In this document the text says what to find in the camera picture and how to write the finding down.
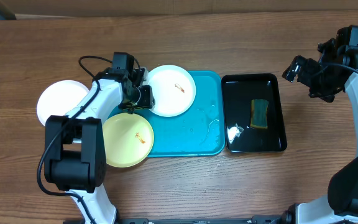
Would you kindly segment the green yellow sponge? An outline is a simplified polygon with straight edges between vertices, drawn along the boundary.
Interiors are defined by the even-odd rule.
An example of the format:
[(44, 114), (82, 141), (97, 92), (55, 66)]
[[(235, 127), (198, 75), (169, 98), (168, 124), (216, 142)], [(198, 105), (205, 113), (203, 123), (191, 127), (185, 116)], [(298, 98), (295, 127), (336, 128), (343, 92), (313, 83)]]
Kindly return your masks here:
[(264, 99), (254, 99), (251, 101), (250, 127), (256, 129), (267, 129), (267, 111), (269, 102)]

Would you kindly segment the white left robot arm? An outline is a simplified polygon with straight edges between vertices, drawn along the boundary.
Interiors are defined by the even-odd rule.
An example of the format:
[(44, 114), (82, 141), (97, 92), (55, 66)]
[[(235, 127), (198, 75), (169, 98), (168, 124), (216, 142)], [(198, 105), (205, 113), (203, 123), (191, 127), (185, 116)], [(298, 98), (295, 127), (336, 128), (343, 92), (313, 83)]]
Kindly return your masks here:
[(82, 223), (117, 223), (103, 181), (106, 153), (102, 126), (114, 108), (133, 112), (154, 104), (144, 85), (146, 68), (107, 68), (94, 77), (90, 92), (63, 116), (46, 121), (45, 150), (38, 175), (57, 186), (56, 196), (71, 197), (83, 214)]

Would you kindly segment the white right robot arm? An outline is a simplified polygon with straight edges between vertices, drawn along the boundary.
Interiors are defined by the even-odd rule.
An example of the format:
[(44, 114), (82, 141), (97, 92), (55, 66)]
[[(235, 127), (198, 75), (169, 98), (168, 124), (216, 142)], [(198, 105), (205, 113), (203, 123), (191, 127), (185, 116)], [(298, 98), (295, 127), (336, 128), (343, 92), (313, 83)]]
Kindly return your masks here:
[(310, 96), (326, 101), (344, 91), (351, 102), (356, 130), (356, 156), (329, 182), (328, 193), (295, 205), (284, 214), (287, 223), (358, 223), (358, 50), (323, 54), (322, 61), (297, 56), (284, 71), (288, 81), (297, 80), (310, 89)]

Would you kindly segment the white plate with stain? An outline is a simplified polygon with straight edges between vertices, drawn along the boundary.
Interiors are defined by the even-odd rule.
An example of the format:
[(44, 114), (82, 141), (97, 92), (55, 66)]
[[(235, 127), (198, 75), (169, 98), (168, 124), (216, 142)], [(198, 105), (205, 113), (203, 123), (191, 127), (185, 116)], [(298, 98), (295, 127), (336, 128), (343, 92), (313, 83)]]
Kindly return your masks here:
[(176, 65), (154, 68), (144, 84), (151, 86), (155, 100), (150, 110), (159, 116), (178, 116), (188, 110), (195, 100), (196, 85), (193, 77)]

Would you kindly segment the large white plate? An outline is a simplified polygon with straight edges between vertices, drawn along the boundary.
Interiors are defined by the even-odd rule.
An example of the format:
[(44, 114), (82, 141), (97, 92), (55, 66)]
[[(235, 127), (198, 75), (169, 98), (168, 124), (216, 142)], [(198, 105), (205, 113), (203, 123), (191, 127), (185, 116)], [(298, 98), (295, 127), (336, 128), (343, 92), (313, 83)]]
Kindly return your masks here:
[(72, 110), (89, 89), (74, 80), (62, 80), (46, 88), (37, 102), (36, 112), (43, 126), (51, 115), (63, 116)]

